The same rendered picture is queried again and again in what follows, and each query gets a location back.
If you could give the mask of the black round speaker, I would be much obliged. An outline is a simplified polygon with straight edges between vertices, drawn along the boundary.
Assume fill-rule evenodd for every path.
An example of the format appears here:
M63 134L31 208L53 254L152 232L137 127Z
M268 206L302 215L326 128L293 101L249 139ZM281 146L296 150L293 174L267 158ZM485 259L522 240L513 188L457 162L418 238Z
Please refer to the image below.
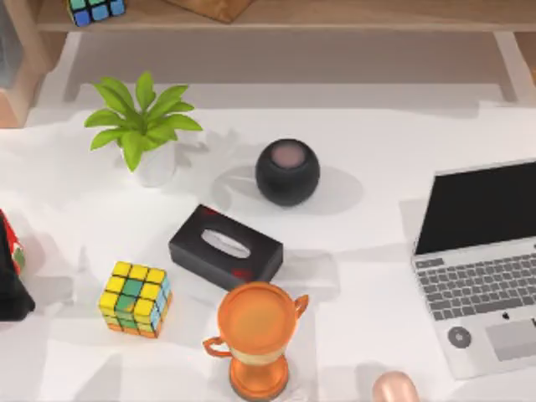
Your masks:
M281 207L308 200L321 177L317 154L305 143L282 138L270 143L255 164L255 181L260 193Z

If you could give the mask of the black tissue box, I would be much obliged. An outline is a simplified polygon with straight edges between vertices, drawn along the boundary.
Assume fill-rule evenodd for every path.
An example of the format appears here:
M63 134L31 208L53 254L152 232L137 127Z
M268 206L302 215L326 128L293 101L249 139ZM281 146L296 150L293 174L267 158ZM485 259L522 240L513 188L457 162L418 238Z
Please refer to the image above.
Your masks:
M230 291L271 281L283 262L283 244L205 205L169 241L174 263Z

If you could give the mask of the orange trophy cup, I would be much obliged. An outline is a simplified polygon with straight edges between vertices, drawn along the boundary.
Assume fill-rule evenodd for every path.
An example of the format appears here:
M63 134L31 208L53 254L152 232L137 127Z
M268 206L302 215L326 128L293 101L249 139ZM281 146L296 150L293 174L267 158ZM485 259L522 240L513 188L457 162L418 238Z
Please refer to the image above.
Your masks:
M219 306L219 335L203 341L205 352L229 358L229 382L249 402L269 402L285 389L285 356L309 296L296 299L269 282L252 281L230 291Z

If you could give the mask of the green plant in white pot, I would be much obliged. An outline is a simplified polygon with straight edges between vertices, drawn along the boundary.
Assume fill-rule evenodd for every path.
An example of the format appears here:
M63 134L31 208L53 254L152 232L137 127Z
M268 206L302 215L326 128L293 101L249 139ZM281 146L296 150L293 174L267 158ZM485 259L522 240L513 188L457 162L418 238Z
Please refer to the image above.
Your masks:
M187 84L172 85L157 93L152 74L143 72L135 90L113 77L93 87L105 106L85 119L86 128L98 128L90 150L118 146L130 174L146 188L156 188L176 171L175 145L180 131L202 131L188 113L194 106L183 99Z

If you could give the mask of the yellow puzzle cube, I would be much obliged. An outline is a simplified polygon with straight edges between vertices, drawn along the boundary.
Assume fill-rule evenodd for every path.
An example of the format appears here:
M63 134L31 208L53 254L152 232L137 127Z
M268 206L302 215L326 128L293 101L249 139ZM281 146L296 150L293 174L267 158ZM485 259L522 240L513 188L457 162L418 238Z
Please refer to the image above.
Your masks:
M172 299L165 270L118 261L98 307L110 330L158 338Z

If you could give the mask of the wooden shelf unit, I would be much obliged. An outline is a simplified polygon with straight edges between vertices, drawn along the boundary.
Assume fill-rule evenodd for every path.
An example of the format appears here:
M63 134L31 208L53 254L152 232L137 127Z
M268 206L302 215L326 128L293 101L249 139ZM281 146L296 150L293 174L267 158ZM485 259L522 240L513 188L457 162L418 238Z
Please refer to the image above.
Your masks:
M0 87L0 127L23 126L40 81L75 30L64 0L0 0L23 50L8 88ZM536 85L536 0L255 0L231 28L508 31Z

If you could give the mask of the wooden block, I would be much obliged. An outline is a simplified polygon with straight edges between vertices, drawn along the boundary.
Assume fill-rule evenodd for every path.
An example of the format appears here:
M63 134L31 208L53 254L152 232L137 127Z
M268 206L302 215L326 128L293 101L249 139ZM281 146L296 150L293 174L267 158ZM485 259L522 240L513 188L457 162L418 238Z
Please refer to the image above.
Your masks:
M255 0L164 0L221 23L234 22Z

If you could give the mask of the silver laptop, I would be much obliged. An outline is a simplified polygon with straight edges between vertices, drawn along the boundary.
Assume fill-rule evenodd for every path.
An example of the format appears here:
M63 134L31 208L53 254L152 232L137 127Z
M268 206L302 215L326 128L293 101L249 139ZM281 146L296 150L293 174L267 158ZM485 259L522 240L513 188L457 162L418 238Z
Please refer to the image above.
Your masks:
M411 265L454 378L536 366L536 159L437 173Z

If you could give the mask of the pink computer mouse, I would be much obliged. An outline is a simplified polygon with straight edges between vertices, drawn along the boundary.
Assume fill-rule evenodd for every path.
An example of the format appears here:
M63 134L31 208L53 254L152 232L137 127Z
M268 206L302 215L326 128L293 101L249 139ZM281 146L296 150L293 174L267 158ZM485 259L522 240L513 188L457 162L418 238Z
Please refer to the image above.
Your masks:
M373 402L420 402L410 376L400 371L381 374L372 388Z

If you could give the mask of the red and green box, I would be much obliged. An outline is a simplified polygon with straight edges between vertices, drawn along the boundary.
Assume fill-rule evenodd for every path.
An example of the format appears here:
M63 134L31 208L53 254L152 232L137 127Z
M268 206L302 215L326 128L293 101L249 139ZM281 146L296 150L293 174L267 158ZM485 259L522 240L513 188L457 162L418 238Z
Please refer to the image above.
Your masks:
M11 224L9 223L7 216L1 209L0 216L3 219L3 225L6 230L9 254L13 261L14 270L18 275L20 275L22 269L26 265L26 259L22 244L20 243L19 238L16 236Z

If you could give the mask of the blue puzzle cube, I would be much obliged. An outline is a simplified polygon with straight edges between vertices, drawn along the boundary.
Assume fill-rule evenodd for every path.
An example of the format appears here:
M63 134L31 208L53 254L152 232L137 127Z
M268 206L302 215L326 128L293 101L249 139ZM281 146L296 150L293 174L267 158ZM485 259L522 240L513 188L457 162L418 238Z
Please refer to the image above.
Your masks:
M127 0L65 0L76 27L83 28L126 12Z

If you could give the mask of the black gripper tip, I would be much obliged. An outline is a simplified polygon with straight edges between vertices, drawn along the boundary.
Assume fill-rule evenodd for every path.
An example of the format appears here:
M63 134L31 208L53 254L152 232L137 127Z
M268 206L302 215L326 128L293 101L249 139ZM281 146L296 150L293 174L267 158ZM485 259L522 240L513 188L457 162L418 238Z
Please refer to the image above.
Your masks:
M0 322L20 322L34 309L34 299L14 270L0 216Z

